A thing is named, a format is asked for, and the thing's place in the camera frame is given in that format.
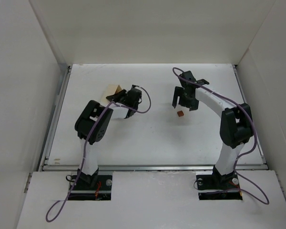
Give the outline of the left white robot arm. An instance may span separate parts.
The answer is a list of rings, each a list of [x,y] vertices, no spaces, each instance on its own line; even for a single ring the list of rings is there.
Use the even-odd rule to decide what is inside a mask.
[[[77,170],[75,188],[92,190],[96,188],[99,167],[97,154],[91,153],[91,146],[102,140],[112,119],[127,119],[138,111],[142,91],[133,85],[130,90],[122,89],[105,99],[107,106],[90,100],[75,123],[75,131],[82,141],[83,158]]]

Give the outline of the light wooden box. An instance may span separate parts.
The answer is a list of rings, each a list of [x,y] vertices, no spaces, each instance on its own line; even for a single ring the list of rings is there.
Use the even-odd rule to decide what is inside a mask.
[[[101,104],[107,105],[109,101],[106,99],[109,95],[114,95],[122,90],[119,84],[109,84],[101,97]]]

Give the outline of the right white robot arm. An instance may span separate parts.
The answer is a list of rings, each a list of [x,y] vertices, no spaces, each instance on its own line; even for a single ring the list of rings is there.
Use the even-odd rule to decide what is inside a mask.
[[[177,75],[180,86],[175,87],[172,106],[198,109],[200,103],[207,105],[220,117],[222,149],[218,161],[209,175],[197,175],[199,190],[227,190],[238,186],[235,172],[238,157],[244,145],[255,135],[251,108],[214,92],[205,79],[197,80],[191,71]]]

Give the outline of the reddish brown wood block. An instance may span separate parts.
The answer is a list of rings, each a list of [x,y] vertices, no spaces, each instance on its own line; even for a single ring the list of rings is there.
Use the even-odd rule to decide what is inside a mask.
[[[184,112],[183,112],[182,110],[180,110],[180,111],[177,112],[177,115],[178,115],[179,117],[182,117],[182,116],[184,116]]]

